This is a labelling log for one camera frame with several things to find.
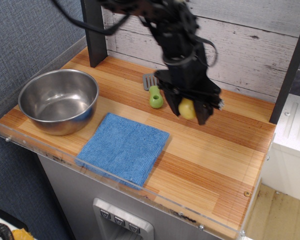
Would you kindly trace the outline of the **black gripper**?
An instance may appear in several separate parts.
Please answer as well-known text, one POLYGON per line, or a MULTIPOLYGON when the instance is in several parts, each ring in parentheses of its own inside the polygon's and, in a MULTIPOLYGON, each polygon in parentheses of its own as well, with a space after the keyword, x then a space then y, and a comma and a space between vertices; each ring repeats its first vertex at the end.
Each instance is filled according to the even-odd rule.
POLYGON ((214 108, 221 110, 224 107, 224 101, 220 98, 221 89, 207 76, 205 50, 194 50, 186 58, 163 59, 168 69, 158 70, 154 75, 159 80, 159 87, 170 109, 178 117, 182 98, 190 99, 194 101, 198 124, 204 125, 213 115, 214 108))

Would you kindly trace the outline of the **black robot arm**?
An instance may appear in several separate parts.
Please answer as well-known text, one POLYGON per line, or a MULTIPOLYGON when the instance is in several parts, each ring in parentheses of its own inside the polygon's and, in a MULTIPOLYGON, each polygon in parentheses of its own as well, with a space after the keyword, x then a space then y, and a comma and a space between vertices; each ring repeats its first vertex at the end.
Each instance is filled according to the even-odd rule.
POLYGON ((212 42, 197 36, 197 17, 183 0, 101 0, 99 4, 116 14, 137 16, 162 49, 166 70, 154 76, 172 112, 179 116, 182 99, 193 102, 199 125, 204 125, 214 109, 224 105, 221 89, 207 76, 205 45, 212 42))

